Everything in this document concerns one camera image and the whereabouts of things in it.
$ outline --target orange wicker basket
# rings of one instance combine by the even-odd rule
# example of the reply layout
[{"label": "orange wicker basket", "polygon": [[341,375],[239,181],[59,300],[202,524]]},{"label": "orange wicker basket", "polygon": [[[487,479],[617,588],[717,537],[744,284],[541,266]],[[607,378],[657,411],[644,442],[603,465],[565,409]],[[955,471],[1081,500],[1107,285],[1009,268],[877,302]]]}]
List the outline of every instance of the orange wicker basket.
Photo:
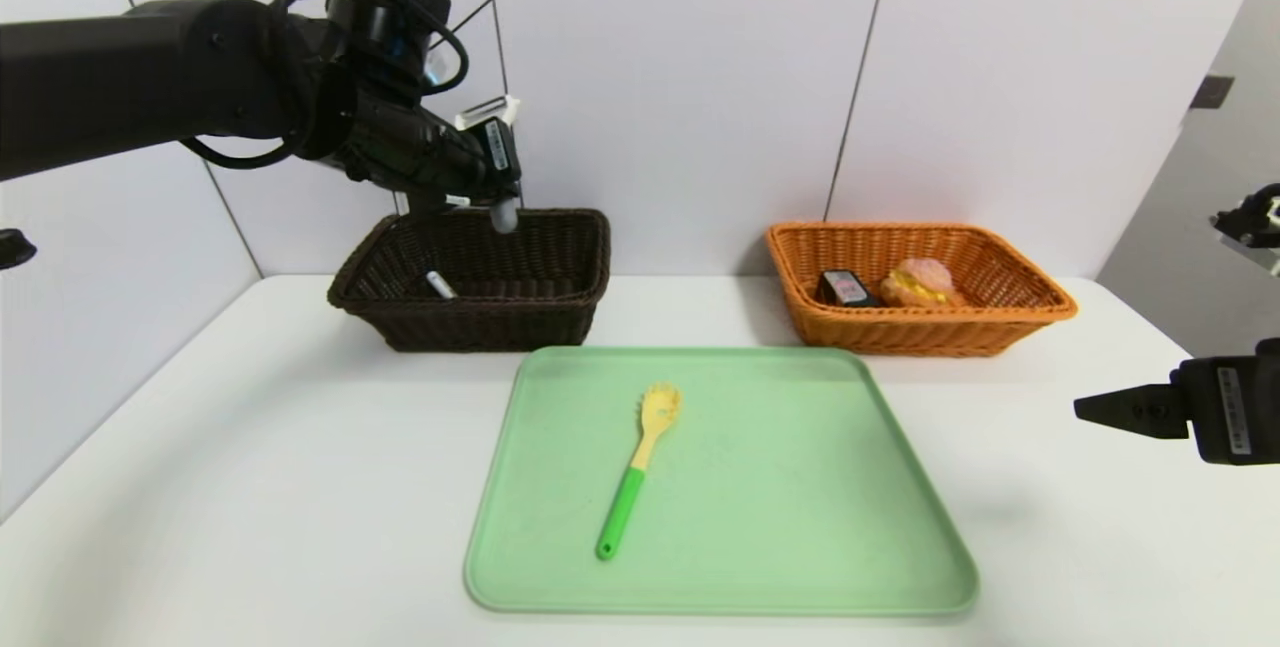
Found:
[{"label": "orange wicker basket", "polygon": [[[1075,316],[1075,301],[996,233],[965,224],[787,223],[768,232],[787,310],[809,345],[878,355],[987,356],[1046,324]],[[850,269],[878,296],[892,268],[933,258],[951,270],[965,307],[836,307],[818,302],[823,270]]]}]

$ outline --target basket rim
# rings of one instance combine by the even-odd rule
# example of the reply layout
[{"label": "basket rim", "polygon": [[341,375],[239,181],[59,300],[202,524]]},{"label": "basket rim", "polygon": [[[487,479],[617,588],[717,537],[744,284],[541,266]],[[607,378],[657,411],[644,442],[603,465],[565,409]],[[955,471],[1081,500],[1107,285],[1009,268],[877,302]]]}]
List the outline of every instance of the basket rim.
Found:
[{"label": "basket rim", "polygon": [[[1053,291],[1060,304],[1041,307],[836,307],[814,300],[800,290],[800,281],[791,268],[791,260],[778,243],[785,232],[847,232],[847,231],[956,231],[978,233],[1014,256],[1020,268],[1028,269]],[[1075,299],[1060,283],[1044,273],[1036,263],[1015,250],[1005,237],[973,224],[956,222],[783,222],[773,224],[765,233],[773,264],[782,277],[782,291],[787,301],[796,304],[808,313],[818,313],[842,322],[855,323],[914,323],[914,324],[959,324],[959,323],[1039,323],[1048,324],[1071,319],[1079,311]]]},{"label": "basket rim", "polygon": [[[448,213],[453,218],[463,219],[489,219],[489,215],[484,210],[453,210]],[[604,297],[604,292],[609,284],[609,251],[611,251],[611,234],[609,234],[609,219],[603,211],[589,208],[554,208],[554,209],[520,209],[516,213],[521,219],[526,218],[548,218],[548,217],[585,217],[590,218],[600,233],[600,245],[596,250],[598,264],[594,270],[591,270],[589,287],[570,292],[567,295],[559,295],[556,297],[463,297],[458,296],[453,300],[433,300],[430,297],[421,300],[412,300],[408,297],[401,297],[397,300],[379,300],[370,297],[351,297],[347,296],[347,287],[352,282],[352,277],[360,274],[365,268],[365,263],[376,250],[378,245],[387,237],[389,232],[397,224],[404,224],[415,219],[413,215],[401,215],[390,214],[379,220],[374,225],[372,231],[360,242],[356,250],[347,258],[342,268],[334,274],[333,282],[329,284],[329,304],[352,311],[353,309],[360,310],[378,310],[383,311],[387,309],[399,309],[399,310],[421,310],[421,311],[477,311],[488,314],[493,311],[494,307],[526,307],[526,309],[567,309],[567,307],[586,307],[594,306]]]}]

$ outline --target wicker basket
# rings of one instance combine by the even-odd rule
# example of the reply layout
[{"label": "wicker basket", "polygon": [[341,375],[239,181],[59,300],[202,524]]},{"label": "wicker basket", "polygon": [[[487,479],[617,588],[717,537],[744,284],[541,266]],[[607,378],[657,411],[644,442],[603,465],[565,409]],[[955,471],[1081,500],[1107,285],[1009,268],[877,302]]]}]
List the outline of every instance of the wicker basket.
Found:
[{"label": "wicker basket", "polygon": [[[426,282],[443,275],[457,299]],[[521,210],[497,233],[489,214],[388,217],[347,259],[329,302],[402,352],[527,351],[581,345],[609,282],[609,223],[595,210]]]},{"label": "wicker basket", "polygon": [[[998,236],[964,224],[791,223],[768,233],[796,332],[809,345],[881,355],[997,355],[1075,301]],[[909,258],[951,270],[966,307],[836,307],[815,300],[828,269],[850,269],[869,291]]]}]

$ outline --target white marker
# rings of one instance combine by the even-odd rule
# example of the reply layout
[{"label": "white marker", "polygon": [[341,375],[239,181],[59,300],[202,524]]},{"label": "white marker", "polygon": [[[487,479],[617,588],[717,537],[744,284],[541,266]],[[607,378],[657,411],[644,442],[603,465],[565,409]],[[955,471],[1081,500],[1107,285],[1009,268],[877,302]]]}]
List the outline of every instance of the white marker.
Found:
[{"label": "white marker", "polygon": [[444,297],[444,300],[452,300],[452,299],[454,299],[454,297],[458,296],[458,293],[453,291],[453,287],[449,287],[449,283],[444,282],[444,278],[440,277],[440,273],[435,272],[434,269],[431,272],[426,273],[426,282],[431,287],[434,287],[435,291],[442,297]]}]

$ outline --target pink food item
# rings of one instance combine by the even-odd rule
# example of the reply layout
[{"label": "pink food item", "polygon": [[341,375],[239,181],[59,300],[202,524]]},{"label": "pink food item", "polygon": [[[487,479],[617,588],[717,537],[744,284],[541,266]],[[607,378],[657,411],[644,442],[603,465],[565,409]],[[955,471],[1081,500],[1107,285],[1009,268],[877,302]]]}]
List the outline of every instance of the pink food item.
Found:
[{"label": "pink food item", "polygon": [[881,299],[896,307],[963,307],[947,265],[936,259],[906,259],[881,283]]}]

